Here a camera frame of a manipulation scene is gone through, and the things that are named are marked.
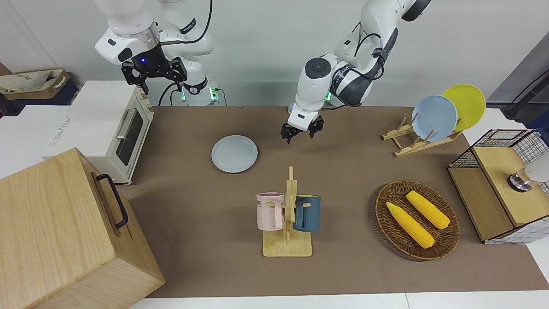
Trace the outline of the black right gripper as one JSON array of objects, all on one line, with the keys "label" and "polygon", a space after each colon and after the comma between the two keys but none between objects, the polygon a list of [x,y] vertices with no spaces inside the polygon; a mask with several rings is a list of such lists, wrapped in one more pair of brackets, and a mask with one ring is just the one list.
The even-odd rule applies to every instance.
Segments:
[{"label": "black right gripper", "polygon": [[166,78],[177,85],[187,80],[187,70],[178,57],[169,61],[166,58],[136,56],[122,63],[121,71],[128,84],[138,84],[146,95],[149,94],[147,78]]}]

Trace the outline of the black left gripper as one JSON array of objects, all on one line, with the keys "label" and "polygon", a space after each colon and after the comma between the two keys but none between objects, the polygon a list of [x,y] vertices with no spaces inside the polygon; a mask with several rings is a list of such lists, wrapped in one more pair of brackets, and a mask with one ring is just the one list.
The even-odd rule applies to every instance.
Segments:
[{"label": "black left gripper", "polygon": [[[321,131],[323,129],[324,120],[322,116],[318,116],[309,126],[306,131],[309,131],[310,139],[314,138],[314,135]],[[299,134],[301,132],[304,132],[303,130],[300,130],[298,128],[292,127],[292,125],[288,123],[283,124],[283,131],[281,131],[281,137],[284,139],[288,144],[291,143],[292,137],[294,137],[294,134]]]}]

